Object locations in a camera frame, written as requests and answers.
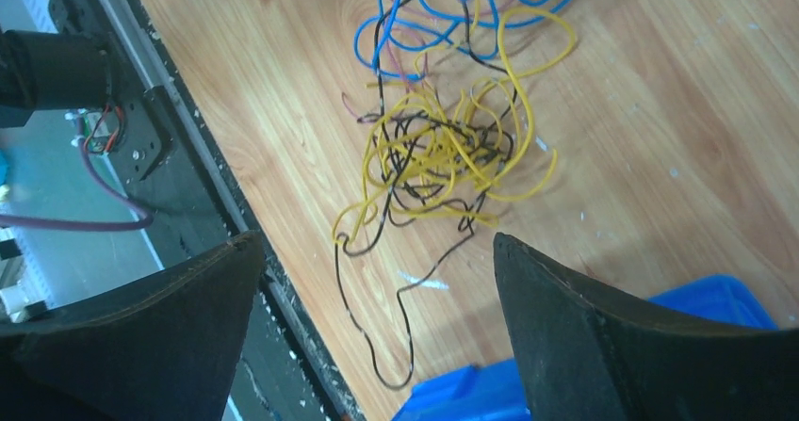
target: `black cylinder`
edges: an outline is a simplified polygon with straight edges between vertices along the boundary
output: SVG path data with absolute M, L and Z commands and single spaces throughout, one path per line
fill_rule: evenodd
M 4 34 L 38 110 L 102 107 L 111 94 L 111 65 L 97 41 L 83 36 L 10 30 Z

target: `wood grain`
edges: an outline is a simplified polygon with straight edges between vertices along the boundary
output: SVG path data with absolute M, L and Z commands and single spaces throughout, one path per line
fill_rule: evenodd
M 334 290 L 329 238 L 337 211 L 357 197 L 366 138 L 340 93 L 376 105 L 363 85 L 372 76 L 351 54 L 374 0 L 142 1 L 364 413 L 389 419 L 408 391 L 375 379 Z M 797 0 L 576 0 L 563 17 L 579 48 L 527 82 L 560 166 L 499 229 L 640 297 L 733 274 L 777 324 L 795 325 L 797 10 Z M 526 43 L 517 66 L 564 43 L 553 24 L 516 39 Z M 466 58 L 446 60 L 443 90 L 481 74 Z M 532 153 L 518 187 L 537 181 L 546 160 Z M 480 230 L 443 265 L 436 278 L 449 290 L 408 297 L 415 381 L 511 356 L 492 235 Z M 431 220 L 383 239 L 344 262 L 345 281 L 381 370 L 399 380 L 408 364 L 398 272 L 423 274 L 457 234 Z

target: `blue wire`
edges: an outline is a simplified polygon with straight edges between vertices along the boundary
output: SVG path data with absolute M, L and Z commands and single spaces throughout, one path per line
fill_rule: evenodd
M 533 1 L 533 0 L 518 0 L 518 1 L 522 5 L 525 5 L 525 6 L 528 6 L 528 7 L 538 8 L 538 7 L 546 4 L 550 0 L 535 0 L 535 1 Z M 558 11 L 560 11 L 563 7 L 565 7 L 571 1 L 572 0 L 561 0 L 560 2 L 558 2 L 557 5 L 555 5 L 550 10 L 550 12 L 557 13 Z M 380 52 L 384 48 L 385 44 L 389 40 L 394 45 L 396 45 L 399 49 L 401 49 L 403 51 L 406 51 L 406 52 L 421 52 L 421 51 L 423 51 L 425 49 L 429 49 L 429 48 L 434 47 L 434 46 L 436 46 L 438 44 L 441 44 L 442 42 L 445 42 L 445 43 L 447 43 L 449 45 L 454 45 L 455 41 L 451 38 L 451 35 L 458 28 L 458 26 L 461 25 L 461 24 L 464 24 L 465 26 L 473 25 L 473 20 L 467 20 L 463 16 L 458 16 L 458 15 L 445 13 L 443 11 L 438 11 L 438 10 L 432 8 L 428 4 L 427 0 L 419 0 L 419 3 L 421 4 L 421 6 L 429 14 L 431 14 L 431 16 L 433 16 L 434 18 L 436 18 L 438 20 L 449 22 L 449 26 L 446 28 L 446 30 L 444 32 L 441 32 L 441 31 L 438 31 L 438 30 L 434 30 L 432 28 L 429 28 L 429 27 L 427 27 L 425 25 L 422 25 L 422 24 L 418 24 L 418 23 L 413 22 L 413 21 L 408 21 L 408 20 L 404 20 L 404 19 L 401 19 L 401 18 L 397 18 L 397 13 L 398 13 L 400 2 L 401 2 L 401 0 L 394 0 L 394 4 L 393 4 L 393 7 L 392 7 L 391 14 L 390 14 L 389 18 L 387 18 L 387 21 L 386 21 L 384 29 L 383 29 L 383 35 L 381 37 L 380 42 L 378 43 L 378 48 L 377 48 L 375 54 L 372 56 L 371 62 L 368 62 L 364 58 L 364 56 L 361 54 L 361 51 L 358 48 L 358 43 L 360 42 L 361 35 L 363 34 L 363 32 L 367 28 L 367 26 L 369 26 L 370 24 L 376 23 L 381 17 L 384 16 L 383 0 L 378 0 L 379 14 L 377 16 L 373 16 L 373 17 L 368 18 L 367 20 L 365 20 L 363 23 L 361 23 L 361 25 L 358 27 L 358 29 L 355 32 L 355 36 L 354 36 L 354 40 L 353 40 L 353 49 L 354 49 L 355 56 L 357 57 L 358 61 L 360 61 L 364 66 L 366 66 L 368 68 L 371 68 L 372 70 L 376 69 L 376 67 L 377 67 L 376 63 L 377 63 L 378 55 L 380 54 Z M 499 13 L 497 11 L 496 1 L 495 0 L 488 0 L 488 4 L 489 4 L 489 7 L 491 9 L 491 13 L 492 13 L 491 15 L 492 15 L 493 22 L 482 21 L 482 20 L 480 20 L 480 18 L 477 18 L 477 17 L 474 19 L 474 21 L 477 21 L 478 22 L 478 26 L 480 26 L 480 27 L 497 30 L 498 26 L 499 26 Z M 531 25 L 531 24 L 539 23 L 539 22 L 541 22 L 543 20 L 544 20 L 544 17 L 536 16 L 536 17 L 529 18 L 529 19 L 523 20 L 523 21 L 507 23 L 506 24 L 506 28 L 511 28 L 511 29 L 520 28 L 520 27 Z M 402 25 L 404 27 L 413 29 L 414 31 L 416 31 L 416 32 L 418 32 L 418 33 L 420 33 L 422 35 L 433 37 L 433 40 L 431 40 L 429 42 L 426 42 L 425 44 L 418 45 L 418 46 L 414 46 L 414 45 L 411 45 L 411 44 L 407 44 L 407 43 L 401 42 L 400 40 L 395 38 L 393 33 L 392 33 L 393 29 L 394 29 L 394 24 L 399 24 L 399 25 Z M 486 53 L 486 54 L 476 54 L 476 55 L 477 55 L 477 57 L 479 57 L 481 59 L 486 59 L 486 60 L 493 59 L 494 57 L 497 56 L 498 50 L 499 50 L 498 43 L 495 42 L 494 49 L 493 49 L 492 52 Z M 464 54 L 468 54 L 469 53 L 469 49 L 464 48 L 463 46 L 459 46 L 458 47 L 458 51 L 461 52 L 461 53 L 464 53 Z M 383 69 L 381 69 L 381 75 L 383 77 L 387 77 L 387 78 L 400 78 L 400 74 L 391 73 L 391 72 L 383 70 Z M 424 76 L 425 76 L 425 74 L 408 74 L 406 77 L 409 80 L 411 80 L 411 81 L 418 81 L 418 80 L 421 80 L 422 78 L 424 78 Z

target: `black metal frame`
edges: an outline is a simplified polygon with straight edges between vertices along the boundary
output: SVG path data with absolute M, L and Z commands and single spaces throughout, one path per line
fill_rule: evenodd
M 230 235 L 261 228 L 143 5 L 125 2 L 138 26 L 151 35 L 149 44 L 183 103 L 195 112 L 193 124 L 187 124 L 168 92 L 163 87 L 145 90 L 131 57 L 123 57 L 120 104 L 127 111 L 128 129 L 109 159 L 128 195 L 155 211 L 147 233 L 168 267 Z M 99 0 L 53 0 L 50 12 L 61 33 L 105 35 L 124 56 Z M 133 151 L 146 160 L 140 155 L 133 159 Z M 244 419 L 276 421 L 336 419 L 343 413 L 364 419 L 273 248 L 264 243 L 267 271 L 231 391 L 239 413 Z

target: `wood surface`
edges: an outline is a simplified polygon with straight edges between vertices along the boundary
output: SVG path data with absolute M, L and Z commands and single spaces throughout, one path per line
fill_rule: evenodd
M 337 212 L 357 200 L 367 136 L 341 92 L 359 110 L 377 104 L 351 53 L 375 0 L 142 1 L 364 413 L 389 419 L 409 391 L 376 380 L 335 290 L 330 239 Z M 525 82 L 559 167 L 499 230 L 640 297 L 732 274 L 778 325 L 796 325 L 797 12 L 799 0 L 576 0 L 563 17 L 579 47 Z M 565 43 L 554 24 L 515 39 L 526 43 L 517 67 Z M 463 56 L 445 60 L 436 80 L 450 95 L 485 74 Z M 532 150 L 514 184 L 534 184 L 548 159 Z M 511 356 L 493 233 L 481 228 L 439 269 L 447 290 L 407 298 L 414 381 Z M 455 222 L 427 220 L 343 262 L 352 310 L 392 380 L 408 367 L 399 272 L 422 275 L 458 237 Z

